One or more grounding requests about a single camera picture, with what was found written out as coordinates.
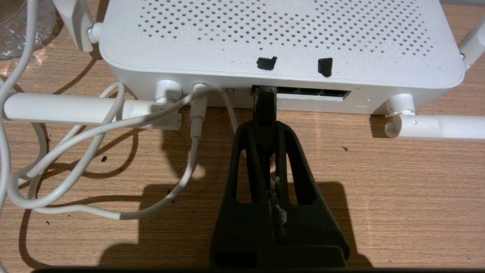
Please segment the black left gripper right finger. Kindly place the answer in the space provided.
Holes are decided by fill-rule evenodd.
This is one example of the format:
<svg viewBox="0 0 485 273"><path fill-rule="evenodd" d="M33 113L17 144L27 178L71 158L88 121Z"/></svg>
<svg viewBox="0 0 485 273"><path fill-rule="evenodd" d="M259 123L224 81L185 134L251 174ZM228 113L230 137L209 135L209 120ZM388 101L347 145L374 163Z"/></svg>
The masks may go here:
<svg viewBox="0 0 485 273"><path fill-rule="evenodd" d="M295 267L344 267L350 247L320 191L296 133L277 122L277 243Z"/></svg>

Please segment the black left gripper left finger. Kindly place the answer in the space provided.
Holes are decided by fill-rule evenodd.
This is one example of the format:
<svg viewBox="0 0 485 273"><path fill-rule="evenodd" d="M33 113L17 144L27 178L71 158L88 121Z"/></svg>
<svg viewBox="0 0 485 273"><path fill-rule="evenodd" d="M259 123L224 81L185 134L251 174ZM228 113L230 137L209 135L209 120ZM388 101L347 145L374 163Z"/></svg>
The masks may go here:
<svg viewBox="0 0 485 273"><path fill-rule="evenodd" d="M274 243L267 183L254 137L253 122L236 131L223 200L211 239L211 266L256 268L259 252ZM246 151L251 202L237 200L239 159Z"/></svg>

